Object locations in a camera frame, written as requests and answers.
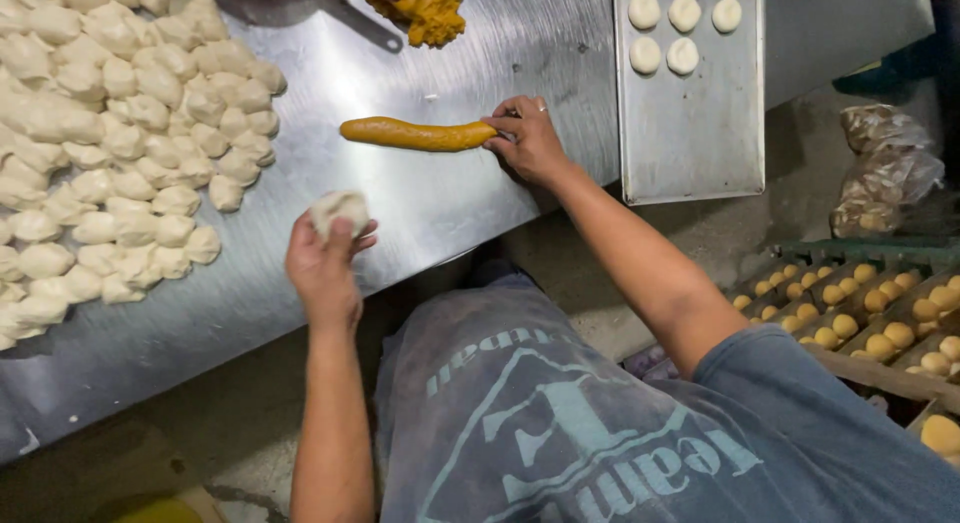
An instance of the person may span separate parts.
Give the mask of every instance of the person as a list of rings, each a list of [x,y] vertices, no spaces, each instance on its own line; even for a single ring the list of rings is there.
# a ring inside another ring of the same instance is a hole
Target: person
[[[552,192],[681,380],[640,382],[519,270],[422,304],[384,342],[382,504],[354,334],[353,255],[376,239],[294,225],[310,325],[294,521],[956,521],[960,473],[775,325],[752,325],[563,152],[541,98],[485,147]]]

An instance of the plastic bag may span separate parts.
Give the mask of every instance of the plastic bag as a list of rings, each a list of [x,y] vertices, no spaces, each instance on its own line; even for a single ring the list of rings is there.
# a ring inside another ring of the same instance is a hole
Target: plastic bag
[[[858,160],[846,173],[830,215],[833,234],[891,233],[902,220],[900,206],[918,203],[942,183],[944,164],[930,153],[927,130],[896,107],[853,107],[841,113],[840,121]]]

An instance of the yellow object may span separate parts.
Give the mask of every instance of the yellow object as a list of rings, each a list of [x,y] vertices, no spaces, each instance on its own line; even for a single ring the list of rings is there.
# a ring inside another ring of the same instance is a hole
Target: yellow object
[[[810,272],[803,274],[803,277],[799,278],[799,283],[803,285],[803,288],[810,288],[815,283],[820,281],[820,278],[817,277],[817,274]]]
[[[849,354],[851,357],[859,357],[861,359],[869,359],[870,361],[880,361],[880,359],[867,351],[855,350]]]
[[[425,152],[460,152],[478,148],[497,135],[497,130],[486,123],[475,121],[466,125],[415,125],[388,117],[370,117],[345,121],[340,135],[354,142],[366,142]]]
[[[883,283],[881,283],[878,289],[880,292],[883,292],[884,294],[886,294],[887,297],[890,298],[891,302],[894,301],[896,298],[899,298],[901,294],[903,294],[904,292],[903,290],[904,288],[902,286],[892,281],[884,281]]]
[[[833,320],[833,329],[841,339],[848,339],[860,331],[854,318],[848,314],[838,314]]]
[[[863,308],[870,312],[883,312],[890,303],[890,297],[879,290],[871,290],[863,298]]]
[[[883,334],[893,341],[894,346],[903,350],[913,344],[913,330],[903,322],[891,322],[883,329]]]
[[[909,290],[917,285],[917,276],[910,272],[903,272],[894,277],[894,283],[899,284],[904,290]]]
[[[766,294],[767,292],[773,290],[774,285],[770,284],[769,281],[761,281],[753,288],[754,294],[759,298],[760,296]]]
[[[939,352],[928,352],[919,359],[919,366],[937,375],[945,377],[951,370],[951,362]]]
[[[204,523],[204,520],[184,501],[159,499],[114,519],[114,523]]]
[[[840,288],[836,284],[828,284],[823,289],[823,302],[828,306],[835,306],[839,304],[840,301],[847,296],[846,292],[843,291],[843,288]]]
[[[750,296],[744,296],[743,294],[733,298],[733,300],[733,305],[735,308],[737,308],[736,310],[743,310],[743,308],[749,306],[753,302],[753,300],[750,299]]]
[[[820,316],[820,311],[813,307],[812,304],[800,304],[797,308],[797,317],[804,322],[813,320],[818,316]]]
[[[767,306],[767,307],[763,308],[763,310],[760,312],[760,313],[761,313],[761,314],[760,314],[760,316],[761,316],[760,318],[761,318],[762,320],[766,320],[766,319],[770,318],[771,316],[775,315],[775,314],[777,313],[777,311],[779,311],[779,309],[777,308],[777,306]]]
[[[457,14],[463,0],[366,0],[385,18],[410,24],[411,46],[443,46],[464,32],[467,22]]]
[[[789,298],[790,301],[792,302],[792,301],[798,299],[800,296],[803,296],[803,295],[804,295],[804,293],[803,293],[804,290],[803,290],[803,289],[804,289],[804,286],[803,286],[802,284],[800,284],[800,283],[790,283],[790,284],[787,284],[787,285],[786,285],[786,297]]]
[[[867,339],[866,351],[880,359],[893,356],[897,346],[883,333],[874,333]]]
[[[840,337],[837,337],[836,332],[830,328],[821,328],[820,330],[817,330],[817,333],[813,335],[813,339],[818,345],[827,350],[833,350],[838,344],[840,344]]]
[[[874,268],[873,264],[860,264],[853,271],[853,278],[856,279],[858,283],[867,283],[872,279],[876,273],[877,269]]]
[[[960,337],[948,335],[940,341],[940,354],[950,361],[960,361]]]
[[[930,333],[935,332],[937,328],[940,328],[940,323],[936,320],[932,322],[920,322],[917,325],[917,337],[923,339],[924,337],[930,335]]]
[[[780,324],[786,333],[794,333],[803,326],[804,322],[791,314],[784,317]]]
[[[843,291],[846,292],[846,295],[849,296],[854,292],[857,292],[860,287],[860,283],[857,282],[853,277],[847,277],[840,283],[837,283],[840,288],[843,288]]]
[[[920,442],[942,457],[960,455],[960,426],[954,420],[933,414],[923,425]]]
[[[913,303],[913,317],[917,322],[932,322],[940,318],[940,306],[927,298],[920,298]]]
[[[960,290],[949,286],[937,286],[930,290],[930,301],[940,306],[944,311],[950,311],[960,305]]]

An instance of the gray t-shirt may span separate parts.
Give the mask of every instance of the gray t-shirt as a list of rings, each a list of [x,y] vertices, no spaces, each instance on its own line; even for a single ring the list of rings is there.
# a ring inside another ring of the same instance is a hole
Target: gray t-shirt
[[[377,390],[383,521],[960,519],[960,473],[771,325],[643,383],[517,276],[418,308]]]

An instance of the metal baking tray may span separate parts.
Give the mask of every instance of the metal baking tray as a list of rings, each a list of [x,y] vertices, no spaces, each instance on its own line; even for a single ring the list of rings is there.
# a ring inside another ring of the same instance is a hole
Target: metal baking tray
[[[613,0],[617,113],[623,200],[629,206],[760,194],[763,149],[764,0],[738,0],[740,26],[714,28],[720,0],[697,0],[700,21],[686,35],[700,52],[685,78],[666,65],[670,45],[684,37],[667,17],[673,0],[659,2],[660,22],[643,32],[630,24],[630,0]],[[649,77],[630,66],[640,37],[660,47],[660,68]]]

